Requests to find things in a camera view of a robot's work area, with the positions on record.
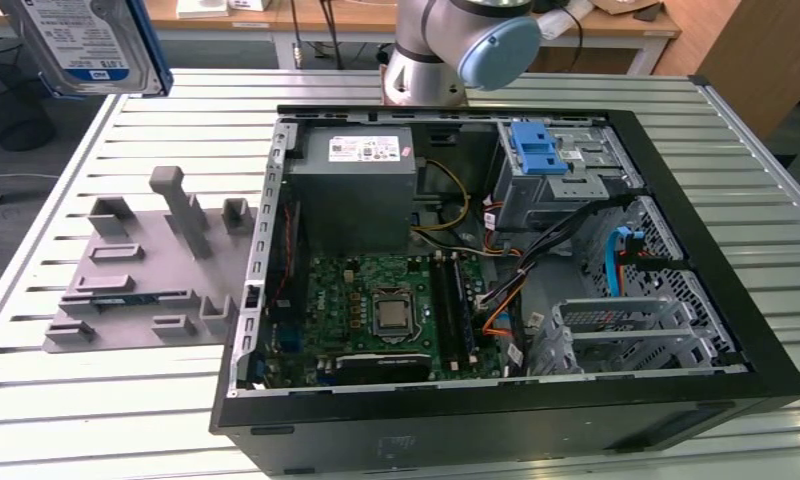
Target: wooden desk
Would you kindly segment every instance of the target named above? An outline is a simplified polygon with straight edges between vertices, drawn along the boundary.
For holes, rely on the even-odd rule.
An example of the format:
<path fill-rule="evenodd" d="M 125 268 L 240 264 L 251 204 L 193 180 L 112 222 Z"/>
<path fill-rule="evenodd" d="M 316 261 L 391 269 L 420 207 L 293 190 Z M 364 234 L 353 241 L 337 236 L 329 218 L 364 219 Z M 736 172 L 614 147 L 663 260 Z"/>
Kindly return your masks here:
<path fill-rule="evenodd" d="M 291 0 L 275 0 L 265 12 L 232 10 L 228 17 L 178 19 L 177 0 L 146 0 L 148 14 L 162 40 L 240 40 L 272 41 L 276 46 L 279 68 L 292 70 L 293 15 Z M 319 0 L 296 0 L 300 30 L 307 41 L 331 41 Z M 396 7 L 335 0 L 337 39 L 341 42 L 391 43 L 395 40 Z M 628 69 L 630 75 L 652 73 L 667 41 L 680 30 L 670 17 L 662 14 L 655 22 L 635 20 L 631 15 L 611 16 L 593 10 L 581 20 L 584 47 L 638 50 Z M 14 36 L 0 11 L 0 37 Z M 543 40 L 545 47 L 575 47 L 577 29 L 569 29 L 555 40 Z"/>
<path fill-rule="evenodd" d="M 279 5 L 279 16 L 275 28 L 277 30 L 293 30 L 293 15 L 291 12 L 291 0 L 276 0 Z M 396 25 L 397 9 L 391 4 L 372 5 L 357 3 L 355 0 L 335 0 L 335 22 L 339 33 L 343 32 L 381 32 L 393 33 Z M 320 0 L 296 0 L 299 27 L 303 31 L 327 30 Z M 654 22 L 635 20 L 631 15 L 608 15 L 595 9 L 581 20 L 584 35 L 587 37 L 643 37 L 659 36 L 676 38 L 680 30 L 675 22 L 662 13 Z M 577 36 L 577 28 L 569 29 L 567 35 Z"/>
<path fill-rule="evenodd" d="M 272 41 L 281 2 L 276 0 L 264 12 L 231 10 L 229 16 L 178 19 L 177 0 L 145 0 L 148 16 L 164 40 L 265 40 Z M 0 37 L 13 37 L 14 32 L 0 11 Z"/>
<path fill-rule="evenodd" d="M 279 15 L 273 26 L 273 42 L 279 68 L 293 68 L 293 15 L 291 0 L 276 0 Z M 307 41 L 331 41 L 319 0 L 296 0 L 299 26 Z M 392 5 L 372 5 L 355 0 L 335 0 L 337 40 L 341 42 L 393 42 L 397 9 Z M 630 75 L 650 75 L 670 39 L 680 29 L 672 19 L 660 14 L 655 22 L 635 20 L 630 14 L 611 16 L 593 10 L 581 20 L 585 48 L 622 48 L 638 50 L 628 69 Z M 575 47 L 577 28 L 553 40 L 543 40 L 544 47 Z"/>

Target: green motherboard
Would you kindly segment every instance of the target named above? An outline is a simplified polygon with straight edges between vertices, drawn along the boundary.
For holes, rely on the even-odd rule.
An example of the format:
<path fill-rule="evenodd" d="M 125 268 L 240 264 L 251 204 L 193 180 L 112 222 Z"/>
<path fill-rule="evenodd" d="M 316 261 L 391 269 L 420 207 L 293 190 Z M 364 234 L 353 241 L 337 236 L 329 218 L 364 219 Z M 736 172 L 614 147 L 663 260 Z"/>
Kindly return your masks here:
<path fill-rule="evenodd" d="M 493 342 L 473 345 L 473 360 L 460 368 L 443 364 L 437 309 L 428 256 L 315 257 L 308 272 L 305 322 L 296 332 L 296 352 L 277 357 L 273 375 L 284 386 L 331 385 L 323 370 L 332 358 L 353 354 L 425 354 L 432 358 L 428 380 L 499 376 L 500 356 Z M 476 257 L 456 258 L 465 298 L 483 292 Z M 479 336 L 480 325 L 468 332 Z"/>

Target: hard drive label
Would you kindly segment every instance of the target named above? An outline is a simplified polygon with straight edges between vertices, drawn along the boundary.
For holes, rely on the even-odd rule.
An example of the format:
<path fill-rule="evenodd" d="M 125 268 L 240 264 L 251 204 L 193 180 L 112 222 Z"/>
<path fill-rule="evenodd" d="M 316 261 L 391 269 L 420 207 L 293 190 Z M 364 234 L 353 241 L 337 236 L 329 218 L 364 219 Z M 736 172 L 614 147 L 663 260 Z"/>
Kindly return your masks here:
<path fill-rule="evenodd" d="M 24 0 L 24 6 L 62 70 L 81 80 L 122 80 L 128 61 L 90 1 Z"/>

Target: floor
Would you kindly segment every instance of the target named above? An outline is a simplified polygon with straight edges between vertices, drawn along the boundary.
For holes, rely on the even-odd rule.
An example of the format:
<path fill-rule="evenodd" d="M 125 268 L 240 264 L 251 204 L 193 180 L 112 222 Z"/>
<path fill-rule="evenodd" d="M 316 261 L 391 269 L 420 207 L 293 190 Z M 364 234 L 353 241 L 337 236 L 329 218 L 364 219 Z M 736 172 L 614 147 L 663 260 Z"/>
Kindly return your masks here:
<path fill-rule="evenodd" d="M 331 58 L 315 58 L 312 46 L 307 45 L 304 48 L 305 68 L 333 68 Z M 348 68 L 375 69 L 376 48 L 373 44 L 364 49 L 361 44 L 341 45 Z M 164 49 L 170 65 L 177 68 L 277 67 L 273 47 L 265 42 L 164 42 Z M 85 134 L 100 103 L 101 99 L 82 102 L 45 101 L 50 118 L 57 123 L 57 138 L 32 152 L 9 153 L 0 149 L 0 174 L 58 175 Z M 794 110 L 767 144 L 775 153 L 799 155 L 790 170 L 800 182 L 800 107 Z M 4 192 L 0 203 L 0 275 L 41 209 L 53 183 L 53 179 L 40 177 L 0 178 L 0 190 Z"/>

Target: metal table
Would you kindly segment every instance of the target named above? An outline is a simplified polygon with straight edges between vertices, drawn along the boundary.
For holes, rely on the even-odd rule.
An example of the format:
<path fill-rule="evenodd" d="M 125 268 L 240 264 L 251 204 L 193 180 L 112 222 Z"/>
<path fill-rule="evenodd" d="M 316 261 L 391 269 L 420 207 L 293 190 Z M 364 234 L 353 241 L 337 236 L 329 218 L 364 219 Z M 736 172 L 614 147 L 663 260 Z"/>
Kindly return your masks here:
<path fill-rule="evenodd" d="M 376 104 L 376 73 L 176 72 L 172 96 L 110 97 L 0 281 L 0 479 L 252 479 L 208 433 L 221 347 L 66 355 L 40 349 L 97 195 L 162 208 L 148 177 L 177 164 L 205 207 L 257 200 L 275 109 Z M 711 88 L 686 79 L 529 75 L 477 106 L 634 110 L 800 369 L 800 188 Z M 800 401 L 654 454 L 471 465 L 391 478 L 800 479 Z M 368 475 L 367 478 L 381 478 Z"/>

